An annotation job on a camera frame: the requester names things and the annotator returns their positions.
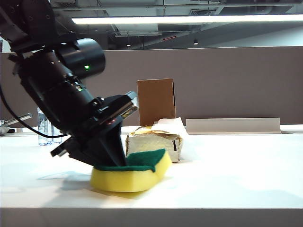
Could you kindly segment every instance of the ceiling duct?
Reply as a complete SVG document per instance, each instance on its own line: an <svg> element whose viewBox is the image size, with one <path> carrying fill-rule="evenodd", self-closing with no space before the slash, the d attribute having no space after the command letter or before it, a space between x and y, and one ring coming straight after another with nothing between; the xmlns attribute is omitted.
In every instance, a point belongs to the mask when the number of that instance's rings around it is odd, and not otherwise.
<svg viewBox="0 0 303 227"><path fill-rule="evenodd" d="M216 12L216 9L192 9L189 13L190 16L206 16Z"/></svg>
<svg viewBox="0 0 303 227"><path fill-rule="evenodd" d="M68 7L76 7L76 1L57 1L56 2L61 8L68 8Z"/></svg>

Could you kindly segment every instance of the white table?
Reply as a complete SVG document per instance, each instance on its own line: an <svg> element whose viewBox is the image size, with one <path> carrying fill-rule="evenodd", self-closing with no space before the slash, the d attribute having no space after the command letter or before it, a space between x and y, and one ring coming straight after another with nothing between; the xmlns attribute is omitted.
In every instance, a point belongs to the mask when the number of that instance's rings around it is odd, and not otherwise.
<svg viewBox="0 0 303 227"><path fill-rule="evenodd" d="M91 166L0 137L2 227L303 226L303 134L192 135L146 192L96 192Z"/></svg>

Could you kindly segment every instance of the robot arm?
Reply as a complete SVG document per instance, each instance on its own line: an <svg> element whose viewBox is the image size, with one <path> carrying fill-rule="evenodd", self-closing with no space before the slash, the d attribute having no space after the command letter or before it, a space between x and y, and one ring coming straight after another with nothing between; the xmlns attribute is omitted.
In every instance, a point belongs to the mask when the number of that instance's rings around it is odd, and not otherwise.
<svg viewBox="0 0 303 227"><path fill-rule="evenodd" d="M77 40L74 33L59 35L47 0L1 1L0 31L18 55L9 59L21 85L54 126L71 135L51 154L68 152L92 166L125 166L120 130L122 120L137 110L136 93L94 98L82 84L105 68L99 44Z"/></svg>

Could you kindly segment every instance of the ceiling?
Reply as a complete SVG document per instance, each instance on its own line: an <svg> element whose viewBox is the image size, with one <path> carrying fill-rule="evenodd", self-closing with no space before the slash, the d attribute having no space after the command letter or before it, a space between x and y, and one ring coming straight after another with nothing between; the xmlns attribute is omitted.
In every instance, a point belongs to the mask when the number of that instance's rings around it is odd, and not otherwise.
<svg viewBox="0 0 303 227"><path fill-rule="evenodd" d="M51 0L58 30L93 38L105 50L194 48L275 33L302 22L76 25L72 17L303 14L302 0ZM193 45L197 39L199 45Z"/></svg>

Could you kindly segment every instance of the crumpled paper package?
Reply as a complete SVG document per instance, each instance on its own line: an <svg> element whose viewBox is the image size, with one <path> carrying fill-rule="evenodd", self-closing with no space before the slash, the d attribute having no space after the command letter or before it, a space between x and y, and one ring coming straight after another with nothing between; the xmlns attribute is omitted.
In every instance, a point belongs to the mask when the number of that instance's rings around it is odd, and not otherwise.
<svg viewBox="0 0 303 227"><path fill-rule="evenodd" d="M183 139L188 134L181 118L160 119L153 126L140 127L126 138L126 155L157 149L166 149L173 163L180 161Z"/></svg>

